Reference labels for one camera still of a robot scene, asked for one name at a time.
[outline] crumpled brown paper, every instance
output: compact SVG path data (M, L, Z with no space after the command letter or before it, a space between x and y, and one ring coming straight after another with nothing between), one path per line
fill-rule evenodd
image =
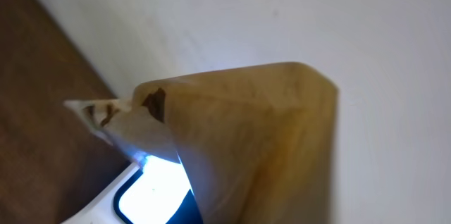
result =
M180 161L204 223L326 223L337 96L309 66L275 63L67 105L137 162Z

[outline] wooden floor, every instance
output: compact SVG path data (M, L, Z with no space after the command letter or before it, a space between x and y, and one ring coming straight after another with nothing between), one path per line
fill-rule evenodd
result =
M110 97L35 0L0 0L0 223L60 223L127 166L62 106Z

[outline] brown wooden surface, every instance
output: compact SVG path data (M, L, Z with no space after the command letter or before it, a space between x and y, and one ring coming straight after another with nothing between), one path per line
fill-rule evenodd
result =
M0 0L0 223L59 223L127 166L62 106L111 97L35 0Z

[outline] glowing light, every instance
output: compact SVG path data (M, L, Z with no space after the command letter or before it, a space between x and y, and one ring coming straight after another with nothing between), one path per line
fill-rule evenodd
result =
M119 209L134 224L167 223L191 189L185 170L148 156L143 171L119 200Z

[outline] white wall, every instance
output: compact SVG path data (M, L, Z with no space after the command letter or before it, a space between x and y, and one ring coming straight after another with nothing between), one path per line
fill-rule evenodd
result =
M41 0L120 96L301 61L340 88L335 223L451 223L451 0Z

